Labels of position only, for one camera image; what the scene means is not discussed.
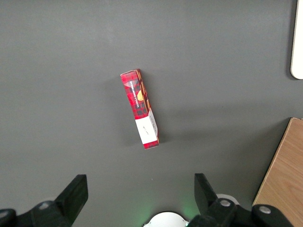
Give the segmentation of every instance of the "red plaid box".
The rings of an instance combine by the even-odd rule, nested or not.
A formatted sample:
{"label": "red plaid box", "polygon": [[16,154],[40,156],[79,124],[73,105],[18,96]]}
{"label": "red plaid box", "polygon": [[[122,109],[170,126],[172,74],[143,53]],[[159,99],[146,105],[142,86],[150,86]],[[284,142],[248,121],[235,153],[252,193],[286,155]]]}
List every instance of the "red plaid box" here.
{"label": "red plaid box", "polygon": [[159,145],[158,128],[152,114],[140,70],[132,70],[121,74],[128,101],[133,110],[137,128],[145,149]]}

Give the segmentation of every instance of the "white circular base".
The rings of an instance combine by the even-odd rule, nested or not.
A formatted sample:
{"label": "white circular base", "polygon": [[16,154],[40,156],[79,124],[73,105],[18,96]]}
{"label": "white circular base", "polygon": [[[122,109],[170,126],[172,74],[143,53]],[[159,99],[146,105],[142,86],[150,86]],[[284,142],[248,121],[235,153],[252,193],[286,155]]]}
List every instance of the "white circular base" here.
{"label": "white circular base", "polygon": [[188,224],[179,214],[163,212],[155,215],[144,227],[186,227]]}

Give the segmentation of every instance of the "screw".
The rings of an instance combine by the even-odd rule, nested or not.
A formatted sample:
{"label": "screw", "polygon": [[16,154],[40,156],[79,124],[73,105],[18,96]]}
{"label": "screw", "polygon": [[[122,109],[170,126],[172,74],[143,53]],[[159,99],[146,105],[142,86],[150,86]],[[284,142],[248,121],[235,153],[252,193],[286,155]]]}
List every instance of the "screw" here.
{"label": "screw", "polygon": [[230,202],[228,202],[227,200],[221,200],[220,201],[221,205],[224,206],[224,207],[229,207],[231,205]]}
{"label": "screw", "polygon": [[265,214],[270,214],[270,213],[271,213],[270,208],[265,207],[265,206],[260,206],[260,207],[259,207],[259,210],[260,210],[262,213],[265,213]]}
{"label": "screw", "polygon": [[1,219],[1,218],[4,218],[5,216],[7,216],[8,213],[9,213],[9,212],[8,212],[7,210],[4,211],[4,212],[1,212],[1,213],[0,213],[0,219]]}
{"label": "screw", "polygon": [[44,202],[44,203],[42,203],[41,206],[39,207],[39,210],[44,210],[44,209],[46,209],[46,208],[48,208],[48,207],[49,207],[49,205],[48,205],[46,202]]}

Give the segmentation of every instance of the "red box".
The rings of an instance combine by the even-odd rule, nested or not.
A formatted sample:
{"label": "red box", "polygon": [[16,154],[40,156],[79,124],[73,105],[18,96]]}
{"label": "red box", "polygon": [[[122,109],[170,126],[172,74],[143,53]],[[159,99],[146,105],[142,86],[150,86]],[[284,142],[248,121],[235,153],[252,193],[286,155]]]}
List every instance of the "red box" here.
{"label": "red box", "polygon": [[140,69],[123,73],[120,76],[128,101],[132,107],[144,148],[149,149],[158,146],[158,128],[141,78]]}

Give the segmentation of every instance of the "white object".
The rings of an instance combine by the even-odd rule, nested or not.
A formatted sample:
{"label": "white object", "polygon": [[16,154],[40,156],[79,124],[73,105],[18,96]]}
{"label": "white object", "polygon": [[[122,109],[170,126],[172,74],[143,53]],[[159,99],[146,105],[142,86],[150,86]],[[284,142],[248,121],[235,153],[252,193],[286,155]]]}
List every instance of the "white object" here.
{"label": "white object", "polygon": [[239,202],[234,198],[232,197],[231,195],[226,195],[226,194],[217,194],[217,197],[218,199],[229,199],[231,201],[233,201],[236,205],[240,205]]}
{"label": "white object", "polygon": [[179,214],[163,212],[155,215],[144,227],[186,227],[188,224]]}
{"label": "white object", "polygon": [[157,141],[158,128],[150,109],[148,116],[136,119],[137,128],[143,144]]}
{"label": "white object", "polygon": [[294,27],[294,46],[290,69],[297,79],[303,79],[303,0],[298,0]]}

